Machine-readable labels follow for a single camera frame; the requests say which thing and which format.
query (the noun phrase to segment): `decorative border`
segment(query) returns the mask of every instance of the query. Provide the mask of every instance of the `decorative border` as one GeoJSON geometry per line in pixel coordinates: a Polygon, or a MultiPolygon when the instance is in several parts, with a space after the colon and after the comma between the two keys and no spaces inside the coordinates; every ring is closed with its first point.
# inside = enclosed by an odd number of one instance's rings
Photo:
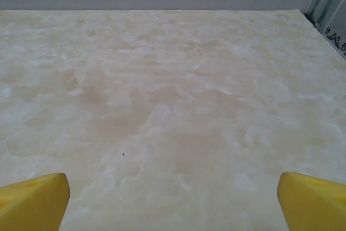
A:
{"type": "Polygon", "coordinates": [[[340,46],[340,39],[341,37],[337,35],[337,33],[330,33],[330,27],[327,27],[324,34],[327,36],[327,38],[335,45],[336,48],[340,50],[340,52],[346,57],[346,42],[343,43],[340,46]]]}

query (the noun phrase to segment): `marble surface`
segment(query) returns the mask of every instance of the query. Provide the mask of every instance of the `marble surface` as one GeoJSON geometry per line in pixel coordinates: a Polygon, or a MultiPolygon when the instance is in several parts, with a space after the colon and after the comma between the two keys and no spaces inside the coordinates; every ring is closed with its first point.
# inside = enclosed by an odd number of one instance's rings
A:
{"type": "Polygon", "coordinates": [[[61,230],[288,230],[346,183],[346,61],[293,11],[1,11],[0,186],[64,172],[61,230]]]}

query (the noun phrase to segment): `yellow plastic piece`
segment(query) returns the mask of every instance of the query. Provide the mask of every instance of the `yellow plastic piece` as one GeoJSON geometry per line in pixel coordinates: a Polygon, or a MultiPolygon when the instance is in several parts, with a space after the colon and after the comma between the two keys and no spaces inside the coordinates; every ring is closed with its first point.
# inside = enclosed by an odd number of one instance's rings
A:
{"type": "Polygon", "coordinates": [[[54,173],[0,188],[1,231],[58,231],[70,198],[66,175],[54,173]]]}
{"type": "Polygon", "coordinates": [[[346,185],[283,173],[277,197],[290,231],[346,231],[346,185]]]}

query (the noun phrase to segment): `table top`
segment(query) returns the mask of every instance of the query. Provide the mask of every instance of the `table top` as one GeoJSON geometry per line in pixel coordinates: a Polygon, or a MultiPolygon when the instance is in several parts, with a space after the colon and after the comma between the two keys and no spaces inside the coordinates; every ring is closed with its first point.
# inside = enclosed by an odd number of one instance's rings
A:
{"type": "Polygon", "coordinates": [[[0,11],[0,186],[66,173],[61,230],[287,230],[346,182],[346,61],[297,10],[0,11]]]}

